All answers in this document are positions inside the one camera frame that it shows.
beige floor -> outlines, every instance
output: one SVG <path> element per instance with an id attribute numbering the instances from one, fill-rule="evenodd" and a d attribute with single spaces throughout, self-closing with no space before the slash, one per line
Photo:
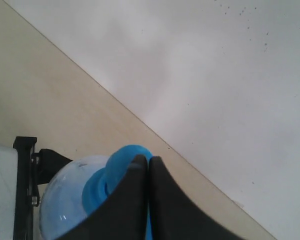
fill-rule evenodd
<path id="1" fill-rule="evenodd" d="M 0 0 L 0 144 L 38 137 L 71 158 L 142 144 L 188 196 L 246 239 L 274 239 L 122 104 Z"/>

white surface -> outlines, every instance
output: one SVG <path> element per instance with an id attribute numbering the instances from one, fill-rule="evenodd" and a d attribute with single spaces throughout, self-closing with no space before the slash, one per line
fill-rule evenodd
<path id="1" fill-rule="evenodd" d="M 7 2 L 275 237 L 300 239 L 300 0 Z"/>
<path id="2" fill-rule="evenodd" d="M 17 165 L 17 151 L 0 146 L 0 240 L 14 235 Z"/>

white wall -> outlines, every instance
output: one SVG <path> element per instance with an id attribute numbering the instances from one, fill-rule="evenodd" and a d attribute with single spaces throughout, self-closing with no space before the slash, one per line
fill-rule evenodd
<path id="1" fill-rule="evenodd" d="M 270 233 L 300 239 L 300 0 L 6 1 Z"/>

wooden floor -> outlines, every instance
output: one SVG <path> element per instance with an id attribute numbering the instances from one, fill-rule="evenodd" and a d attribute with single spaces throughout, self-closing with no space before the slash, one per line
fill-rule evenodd
<path id="1" fill-rule="evenodd" d="M 0 144 L 38 137 L 71 159 L 141 144 L 163 158 L 185 193 L 246 239 L 274 239 L 151 129 L 0 0 Z"/>

